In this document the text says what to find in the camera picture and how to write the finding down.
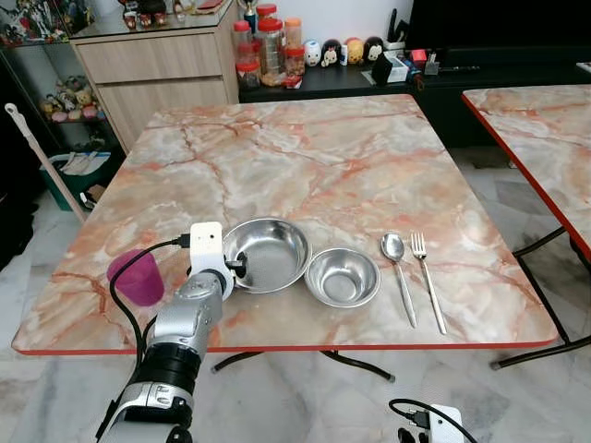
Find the mop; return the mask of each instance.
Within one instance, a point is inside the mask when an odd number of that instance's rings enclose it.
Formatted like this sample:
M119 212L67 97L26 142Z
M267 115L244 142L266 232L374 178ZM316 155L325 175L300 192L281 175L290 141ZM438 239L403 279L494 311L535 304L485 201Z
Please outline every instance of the mop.
M51 162L39 146L37 138L35 138L35 136L33 136L33 134L30 132L30 129L27 126L27 122L23 114L18 112L17 106L15 106L13 103L7 103L4 109L6 109L8 115L10 115L12 119L15 121L21 134L29 142L30 148L35 152L35 154L37 154L37 157L39 157L39 160L41 161L42 165L45 167L49 175L52 177L52 180L54 180L55 185L66 199L67 204L77 215L80 222L83 223L86 220L86 214L79 206L74 196L72 196L72 193L69 191L66 184L62 180L62 177L59 176L54 166L51 164Z

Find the tiled floor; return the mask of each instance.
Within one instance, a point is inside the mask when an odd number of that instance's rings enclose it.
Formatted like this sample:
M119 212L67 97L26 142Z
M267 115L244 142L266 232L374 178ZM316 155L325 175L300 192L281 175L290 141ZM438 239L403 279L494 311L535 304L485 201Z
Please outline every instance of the tiled floor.
M454 150L452 156L510 248L558 227L497 150ZM476 168L474 162L487 167ZM92 441L131 360L33 359L9 348L22 312L79 228L50 196L40 203L32 242L0 273L0 441ZM574 337L591 333L591 281L566 235L527 262L568 331ZM194 438L204 443L392 442L405 423L389 413L387 401L406 397L458 407L465 427L481 443L590 441L591 347L496 372L488 362L502 353L492 351L348 354L392 371L396 383L319 353L266 353L213 375L209 367L223 357L208 355L198 379Z

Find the marble table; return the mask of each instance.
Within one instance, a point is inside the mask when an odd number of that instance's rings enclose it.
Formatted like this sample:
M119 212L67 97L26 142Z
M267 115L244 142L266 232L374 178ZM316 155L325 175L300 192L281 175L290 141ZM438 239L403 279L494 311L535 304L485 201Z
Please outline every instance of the marble table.
M591 85L468 90L463 98L591 259Z
M412 97L357 97L175 109L156 114L23 318L27 354L133 353L109 297L114 257L187 232L263 215L298 223L316 251L349 245L382 275L371 303L321 304L299 281L279 293L235 291L211 352L530 347L557 331L496 227ZM425 233L448 335L439 334L418 262L405 272L418 327L409 326L379 239ZM155 253L163 301L131 306L140 325L186 278L186 250Z

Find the pink cup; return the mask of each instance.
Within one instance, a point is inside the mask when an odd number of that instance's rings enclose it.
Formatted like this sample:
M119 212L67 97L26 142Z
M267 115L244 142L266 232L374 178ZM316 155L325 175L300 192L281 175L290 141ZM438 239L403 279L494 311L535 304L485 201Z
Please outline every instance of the pink cup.
M107 279L111 281L114 275L140 252L141 249L132 249L113 260L107 270ZM115 288L138 306L151 306L162 300L164 283L154 256L148 253L124 270L117 279Z

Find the red table edge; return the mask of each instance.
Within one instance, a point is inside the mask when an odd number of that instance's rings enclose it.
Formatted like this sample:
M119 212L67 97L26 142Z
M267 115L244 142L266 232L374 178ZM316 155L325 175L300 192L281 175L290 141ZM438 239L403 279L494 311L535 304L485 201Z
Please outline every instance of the red table edge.
M515 343L457 343L457 344L334 344L308 346L227 346L209 348L208 353L279 353L312 351L411 351L426 349L520 349L536 348L552 344L558 339L558 332L553 339L545 341L524 341ZM55 349L21 350L13 348L23 355L135 355L135 349Z
M495 131L494 127L492 127L492 125L480 113L480 111L475 107L475 105L472 102L470 102L470 99L468 99L464 95L464 93L462 93L462 100L468 106L468 108L470 108L470 111L472 111L472 113L476 116L478 121L493 136L493 138L497 141L499 146L501 146L501 148L505 152L507 152L507 155L509 155L509 157L511 158L513 163L515 163L515 165L517 165L517 167L519 168L519 171L521 171L521 173L525 176L525 178L527 179L529 184L536 190L537 194L542 198L542 200L544 200L544 203L546 203L546 206L548 206L550 211L558 219L558 221L561 223L561 225L564 227L564 229L566 229L566 231L569 233L569 236L571 236L571 238L574 240L576 245L581 248L581 251L583 251L583 254L587 258L587 260L591 260L591 246L589 246L585 242L585 240L583 240L583 237L581 237L581 235L574 229L574 226L571 225L571 223L568 221L568 219L562 213L562 211L559 209L559 207L556 206L556 204L552 201L552 199L546 193L544 188L542 188L542 186L537 182L537 180L534 178L534 176L531 173L529 173L529 171L527 171L524 164L521 163L520 160L517 158L517 156L511 151L511 148L509 148L509 145L507 145L507 143L504 142L504 140L497 133L497 131Z

